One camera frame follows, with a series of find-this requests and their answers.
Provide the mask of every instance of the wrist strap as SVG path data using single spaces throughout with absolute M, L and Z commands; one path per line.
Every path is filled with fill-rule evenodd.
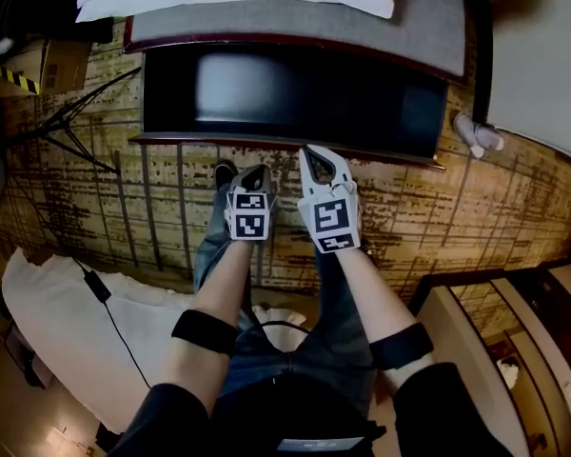
M 187 309 L 175 324 L 171 337 L 230 357 L 235 349 L 237 328 L 202 311 Z
M 370 344 L 374 365 L 380 370 L 399 369 L 433 351 L 422 324 L 415 324 Z

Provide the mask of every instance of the hazard stripe tape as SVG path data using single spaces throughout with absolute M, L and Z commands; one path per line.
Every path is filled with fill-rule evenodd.
M 40 83 L 31 81 L 22 74 L 7 70 L 4 66 L 0 66 L 0 77 L 26 91 L 30 91 L 36 95 L 40 94 Z

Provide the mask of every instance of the person's right arm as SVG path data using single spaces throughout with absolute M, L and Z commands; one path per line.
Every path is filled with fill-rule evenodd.
M 403 457 L 511 455 L 486 428 L 457 367 L 436 364 L 423 326 L 370 258 L 358 248 L 340 250 L 337 256 L 375 364 L 384 370 L 394 392 Z

